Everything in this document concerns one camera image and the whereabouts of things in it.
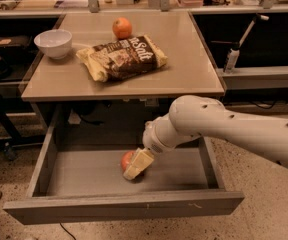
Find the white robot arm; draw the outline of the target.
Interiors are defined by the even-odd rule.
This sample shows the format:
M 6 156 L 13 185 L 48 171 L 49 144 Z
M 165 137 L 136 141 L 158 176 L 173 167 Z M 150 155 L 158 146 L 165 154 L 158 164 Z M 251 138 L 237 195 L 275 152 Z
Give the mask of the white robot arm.
M 201 137 L 225 140 L 288 169 L 288 119 L 238 113 L 218 100 L 185 95 L 146 124 L 143 146 L 132 152 L 123 177 L 135 179 L 157 155 Z

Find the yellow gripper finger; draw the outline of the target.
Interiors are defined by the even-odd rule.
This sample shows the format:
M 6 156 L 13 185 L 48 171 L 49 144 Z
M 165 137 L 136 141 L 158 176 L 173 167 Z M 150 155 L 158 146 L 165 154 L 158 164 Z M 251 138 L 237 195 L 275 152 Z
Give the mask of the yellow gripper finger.
M 154 161 L 154 155 L 146 148 L 137 148 L 133 152 L 131 164 L 140 172 L 143 172 Z

